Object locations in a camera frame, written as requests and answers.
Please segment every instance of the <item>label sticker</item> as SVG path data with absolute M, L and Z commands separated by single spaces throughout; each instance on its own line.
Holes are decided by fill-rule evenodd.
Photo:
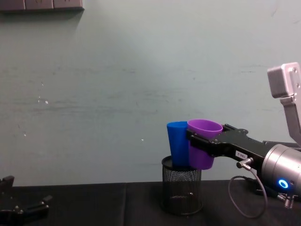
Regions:
M 241 153 L 241 152 L 239 152 L 239 151 L 236 151 L 236 152 L 235 152 L 235 155 L 236 155 L 238 158 L 241 158 L 241 159 L 243 159 L 243 160 L 245 160 L 245 159 L 248 158 L 248 156 L 247 156 L 246 154 Z

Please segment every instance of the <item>silver cylinder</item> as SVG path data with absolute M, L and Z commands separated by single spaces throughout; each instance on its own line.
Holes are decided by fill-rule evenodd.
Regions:
M 263 161 L 261 176 L 264 184 L 278 192 L 301 195 L 301 152 L 275 145 Z

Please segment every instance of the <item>robotic arm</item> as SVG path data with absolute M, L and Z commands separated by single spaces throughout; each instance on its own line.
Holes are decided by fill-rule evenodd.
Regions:
M 298 63 L 283 64 L 268 70 L 272 96 L 284 106 L 290 136 L 301 145 L 301 79 Z M 301 152 L 282 144 L 268 147 L 247 137 L 246 129 L 223 125 L 223 132 L 206 139 L 187 130 L 190 144 L 213 157 L 237 160 L 237 167 L 257 170 L 263 184 L 279 192 L 285 207 L 293 207 L 294 196 L 301 196 Z

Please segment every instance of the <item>purple cup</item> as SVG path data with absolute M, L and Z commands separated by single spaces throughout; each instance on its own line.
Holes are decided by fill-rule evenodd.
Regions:
M 195 133 L 207 138 L 212 139 L 222 132 L 222 125 L 206 120 L 206 119 L 193 119 L 187 122 L 187 128 Z M 198 170 L 208 170 L 212 167 L 214 157 L 208 155 L 205 151 L 192 147 L 189 142 L 189 164 L 191 167 Z

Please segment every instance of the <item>blue cup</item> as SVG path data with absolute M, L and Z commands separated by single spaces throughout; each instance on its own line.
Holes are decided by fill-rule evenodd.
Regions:
M 186 139 L 187 121 L 167 124 L 170 152 L 175 166 L 189 166 L 189 141 Z

